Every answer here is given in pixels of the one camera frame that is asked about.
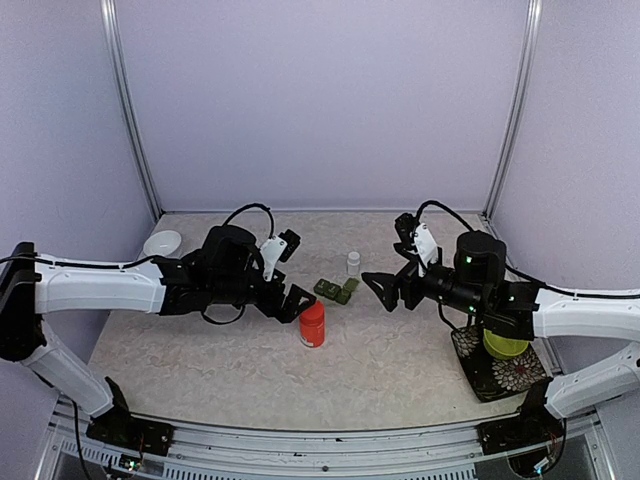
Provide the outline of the red pill bottle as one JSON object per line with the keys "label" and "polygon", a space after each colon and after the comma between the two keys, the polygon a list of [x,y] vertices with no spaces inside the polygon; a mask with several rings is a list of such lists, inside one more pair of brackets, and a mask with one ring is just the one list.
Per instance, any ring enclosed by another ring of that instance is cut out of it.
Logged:
{"label": "red pill bottle", "polygon": [[324,344],[325,308],[320,301],[300,314],[299,330],[301,341],[307,347],[318,348]]}

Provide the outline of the green weekly pill organizer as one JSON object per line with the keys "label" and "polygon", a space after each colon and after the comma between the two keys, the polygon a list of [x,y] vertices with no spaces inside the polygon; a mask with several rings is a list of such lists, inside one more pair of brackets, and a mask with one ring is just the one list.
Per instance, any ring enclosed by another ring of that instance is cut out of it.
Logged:
{"label": "green weekly pill organizer", "polygon": [[352,298],[359,286],[359,280],[350,277],[343,285],[330,282],[326,279],[319,279],[313,287],[316,295],[334,301],[340,305],[346,305]]}

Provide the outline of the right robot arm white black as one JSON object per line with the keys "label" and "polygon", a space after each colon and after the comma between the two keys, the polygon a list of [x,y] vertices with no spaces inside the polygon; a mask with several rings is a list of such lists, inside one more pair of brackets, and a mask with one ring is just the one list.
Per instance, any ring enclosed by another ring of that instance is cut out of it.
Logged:
{"label": "right robot arm white black", "polygon": [[581,370],[536,383],[513,419],[511,433],[523,444],[560,420],[639,387],[639,293],[563,290],[539,281],[505,277],[506,246],[472,230],[456,241],[453,264],[425,225],[401,233],[395,244],[407,264],[397,273],[366,272],[361,278],[387,311],[403,303],[413,310],[425,298],[476,317],[490,332],[509,339],[591,337],[628,341],[621,351]]}

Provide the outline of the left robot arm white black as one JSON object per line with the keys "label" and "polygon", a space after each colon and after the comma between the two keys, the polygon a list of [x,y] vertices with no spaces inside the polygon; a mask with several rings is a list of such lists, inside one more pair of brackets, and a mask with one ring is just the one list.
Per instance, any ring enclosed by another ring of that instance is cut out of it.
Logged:
{"label": "left robot arm white black", "polygon": [[217,225],[202,246],[180,259],[151,256],[131,263],[82,263],[39,255],[31,242],[2,259],[1,357],[18,362],[73,400],[121,445],[140,434],[118,385],[93,372],[45,325],[55,312],[126,310],[159,316],[205,314],[212,305],[254,306],[281,324],[316,298],[285,284],[278,264],[300,244],[287,230],[259,244],[248,230]]}

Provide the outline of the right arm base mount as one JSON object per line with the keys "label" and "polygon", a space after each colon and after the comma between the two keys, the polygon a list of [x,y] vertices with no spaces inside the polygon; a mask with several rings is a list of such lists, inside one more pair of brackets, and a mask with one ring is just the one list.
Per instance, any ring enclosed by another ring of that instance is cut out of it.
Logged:
{"label": "right arm base mount", "polygon": [[484,455],[508,452],[545,443],[564,435],[564,422],[551,418],[511,417],[477,426]]}

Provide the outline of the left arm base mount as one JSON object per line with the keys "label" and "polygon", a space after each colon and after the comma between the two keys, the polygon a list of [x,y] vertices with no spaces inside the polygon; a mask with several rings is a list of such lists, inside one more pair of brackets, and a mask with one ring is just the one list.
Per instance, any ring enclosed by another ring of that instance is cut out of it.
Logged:
{"label": "left arm base mount", "polygon": [[165,457],[173,439],[174,427],[129,414],[105,414],[90,421],[86,435],[105,444]]}

